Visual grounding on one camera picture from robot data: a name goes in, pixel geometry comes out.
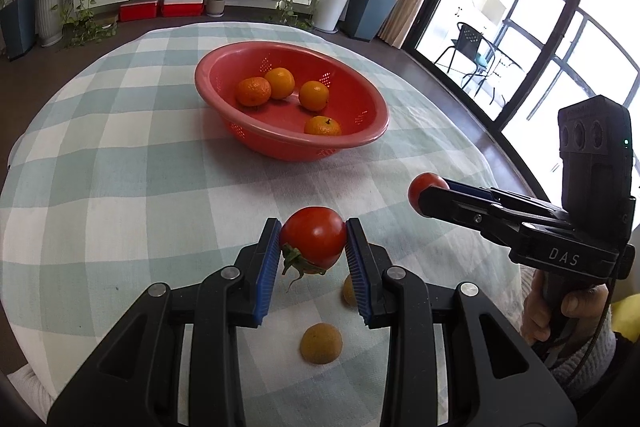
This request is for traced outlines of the white knit sleeve forearm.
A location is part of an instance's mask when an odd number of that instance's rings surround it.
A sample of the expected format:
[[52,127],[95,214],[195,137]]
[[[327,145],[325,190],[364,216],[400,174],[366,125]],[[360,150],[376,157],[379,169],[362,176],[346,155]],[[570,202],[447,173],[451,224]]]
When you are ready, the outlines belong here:
[[[535,271],[529,267],[521,269],[523,310]],[[611,323],[611,308],[606,300],[605,310],[594,334],[577,346],[570,346],[566,342],[562,355],[551,367],[552,375],[561,385],[570,390],[584,391],[600,381],[613,361],[616,350],[616,337]]]

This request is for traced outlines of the person's right hand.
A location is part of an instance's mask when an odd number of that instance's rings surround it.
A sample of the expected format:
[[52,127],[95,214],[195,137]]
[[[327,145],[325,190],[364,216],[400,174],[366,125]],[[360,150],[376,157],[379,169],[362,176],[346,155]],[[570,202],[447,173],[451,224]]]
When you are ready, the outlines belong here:
[[[546,341],[550,336],[551,312],[544,295],[544,277],[546,273],[536,270],[532,287],[524,300],[521,334],[532,345],[535,341]],[[577,346],[590,338],[597,329],[600,316],[608,300],[608,288],[599,285],[586,291],[573,291],[567,294],[560,306],[564,317],[577,321],[574,333],[567,343]]]

